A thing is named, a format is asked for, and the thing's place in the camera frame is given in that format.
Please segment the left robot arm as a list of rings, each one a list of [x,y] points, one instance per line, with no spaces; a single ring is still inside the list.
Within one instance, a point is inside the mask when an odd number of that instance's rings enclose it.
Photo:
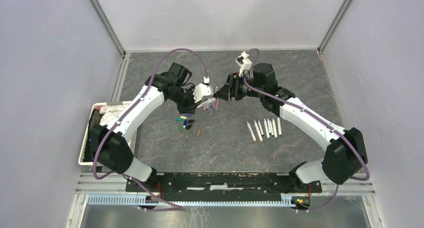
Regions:
[[[101,164],[112,172],[127,175],[138,180],[145,192],[157,186],[156,171],[151,166],[135,158],[128,144],[146,118],[165,101],[177,105],[180,114],[194,114],[204,97],[212,95],[210,79],[185,88],[185,81],[192,73],[178,63],[172,63],[167,72],[154,72],[139,94],[111,121],[104,125],[94,124],[89,130],[89,141],[93,166]]]

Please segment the brown capped white marker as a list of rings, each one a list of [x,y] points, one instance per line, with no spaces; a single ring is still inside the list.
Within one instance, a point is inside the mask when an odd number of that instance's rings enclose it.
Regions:
[[[257,142],[257,139],[256,139],[256,136],[254,134],[254,131],[252,129],[251,124],[248,121],[246,122],[246,124],[247,124],[248,130],[249,130],[249,133],[250,133],[250,136],[251,136],[253,142],[256,143]]]

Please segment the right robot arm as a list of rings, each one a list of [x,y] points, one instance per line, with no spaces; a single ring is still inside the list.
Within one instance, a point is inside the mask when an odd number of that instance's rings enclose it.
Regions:
[[[302,192],[314,181],[330,180],[337,185],[349,179],[359,181],[355,174],[360,170],[366,174],[363,180],[369,179],[363,134],[355,127],[346,129],[326,120],[279,86],[271,64],[258,63],[252,71],[231,73],[214,97],[225,101],[258,98],[267,111],[301,129],[324,150],[322,159],[306,161],[293,169],[295,175],[288,179],[293,191]]]

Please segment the purple capped marker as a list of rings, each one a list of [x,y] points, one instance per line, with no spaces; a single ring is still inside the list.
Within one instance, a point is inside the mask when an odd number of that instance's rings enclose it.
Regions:
[[[278,136],[282,137],[282,125],[281,125],[281,118],[277,117],[277,132],[278,132]]]

